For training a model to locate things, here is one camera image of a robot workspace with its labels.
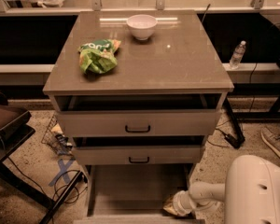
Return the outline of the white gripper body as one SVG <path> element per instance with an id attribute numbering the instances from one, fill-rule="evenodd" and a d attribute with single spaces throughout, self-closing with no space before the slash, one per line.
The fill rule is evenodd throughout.
<path id="1" fill-rule="evenodd" d="M 197 203 L 192 200 L 187 191 L 181 190 L 173 197 L 173 209 L 179 217 L 185 217 L 194 211 Z"/>

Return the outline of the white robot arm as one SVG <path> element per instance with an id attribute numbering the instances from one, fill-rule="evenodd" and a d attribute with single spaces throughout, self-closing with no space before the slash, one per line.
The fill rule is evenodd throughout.
<path id="1" fill-rule="evenodd" d="M 224 204 L 225 224 L 280 224 L 280 167 L 263 158 L 236 158 L 220 184 L 194 182 L 163 209 L 178 217 Z"/>

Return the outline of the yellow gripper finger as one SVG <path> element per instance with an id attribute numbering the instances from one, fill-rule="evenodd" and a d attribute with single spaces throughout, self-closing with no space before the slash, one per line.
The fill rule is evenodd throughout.
<path id="1" fill-rule="evenodd" d="M 171 214 L 171 215 L 176 216 L 177 212 L 176 212 L 176 210 L 174 209 L 174 206 L 173 206 L 173 199 L 174 199 L 173 197 L 170 197 L 165 201 L 164 206 L 163 206 L 163 210 L 166 211 L 167 213 Z"/>

